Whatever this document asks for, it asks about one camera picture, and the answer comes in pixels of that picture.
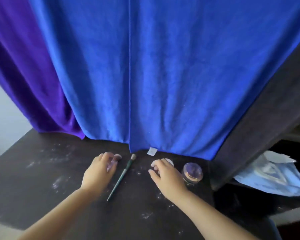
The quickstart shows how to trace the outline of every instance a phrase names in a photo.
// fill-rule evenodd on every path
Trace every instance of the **paintbrush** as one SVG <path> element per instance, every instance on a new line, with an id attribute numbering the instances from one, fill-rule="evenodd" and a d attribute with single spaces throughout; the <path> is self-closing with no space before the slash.
<path id="1" fill-rule="evenodd" d="M 126 168 L 124 169 L 124 171 L 122 172 L 122 174 L 120 175 L 120 178 L 118 179 L 117 183 L 115 184 L 115 186 L 113 187 L 113 190 L 111 191 L 107 201 L 109 201 L 110 197 L 112 196 L 113 192 L 115 191 L 115 189 L 117 188 L 117 186 L 119 185 L 119 183 L 121 182 L 121 180 L 123 179 L 124 175 L 126 174 L 126 172 L 128 171 L 129 167 L 131 166 L 132 162 L 137 158 L 136 154 L 132 154 L 131 155 L 131 159 L 128 161 Z"/>

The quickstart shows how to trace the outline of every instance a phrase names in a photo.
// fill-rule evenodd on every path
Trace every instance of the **purple velvet fabric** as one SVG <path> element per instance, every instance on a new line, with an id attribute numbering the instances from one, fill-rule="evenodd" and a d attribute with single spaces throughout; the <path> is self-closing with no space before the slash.
<path id="1" fill-rule="evenodd" d="M 84 138 L 28 0 L 0 0 L 0 86 L 37 131 Z"/>

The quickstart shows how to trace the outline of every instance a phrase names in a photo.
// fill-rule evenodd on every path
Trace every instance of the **brush bristles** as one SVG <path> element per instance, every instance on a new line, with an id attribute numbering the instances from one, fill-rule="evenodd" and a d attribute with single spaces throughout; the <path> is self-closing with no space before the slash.
<path id="1" fill-rule="evenodd" d="M 131 155 L 131 160 L 135 160 L 137 158 L 136 154 Z"/>

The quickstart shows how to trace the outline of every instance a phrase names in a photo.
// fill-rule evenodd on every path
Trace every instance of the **blue velvet fabric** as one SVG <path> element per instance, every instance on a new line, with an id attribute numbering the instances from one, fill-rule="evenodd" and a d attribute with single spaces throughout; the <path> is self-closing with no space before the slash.
<path id="1" fill-rule="evenodd" d="M 87 137 L 211 160 L 300 42 L 300 0 L 30 0 Z"/>

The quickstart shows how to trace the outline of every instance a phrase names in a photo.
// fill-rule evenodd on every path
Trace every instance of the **black table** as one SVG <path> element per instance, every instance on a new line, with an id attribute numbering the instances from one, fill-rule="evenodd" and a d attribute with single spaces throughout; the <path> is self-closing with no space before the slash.
<path id="1" fill-rule="evenodd" d="M 78 189 L 93 158 L 107 151 L 122 156 L 117 171 L 66 239 L 202 239 L 189 218 L 163 197 L 148 169 L 152 161 L 161 158 L 170 158 L 179 171 L 187 162 L 198 163 L 205 176 L 190 190 L 213 205 L 208 161 L 162 152 L 152 157 L 147 150 L 138 151 L 138 158 L 107 202 L 131 157 L 128 145 L 35 130 L 0 156 L 0 223 L 28 228 Z"/>

